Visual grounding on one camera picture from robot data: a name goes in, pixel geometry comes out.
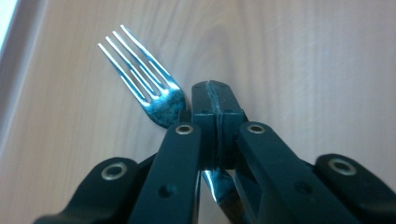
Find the metal rivet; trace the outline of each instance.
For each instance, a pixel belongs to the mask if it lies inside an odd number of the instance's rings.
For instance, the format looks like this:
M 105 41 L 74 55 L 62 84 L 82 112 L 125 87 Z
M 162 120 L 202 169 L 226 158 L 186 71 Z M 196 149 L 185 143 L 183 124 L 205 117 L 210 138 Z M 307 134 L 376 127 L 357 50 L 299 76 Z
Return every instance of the metal rivet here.
M 187 124 L 179 125 L 176 128 L 176 133 L 178 134 L 189 134 L 192 133 L 192 131 L 194 131 L 194 128 L 192 128 L 192 126 Z
M 102 171 L 102 178 L 105 180 L 115 180 L 125 175 L 128 168 L 123 162 L 113 163 Z
M 356 168 L 343 159 L 333 158 L 329 160 L 329 166 L 341 175 L 355 175 L 357 173 Z
M 258 124 L 252 124 L 247 126 L 247 130 L 251 133 L 265 133 L 265 129 Z

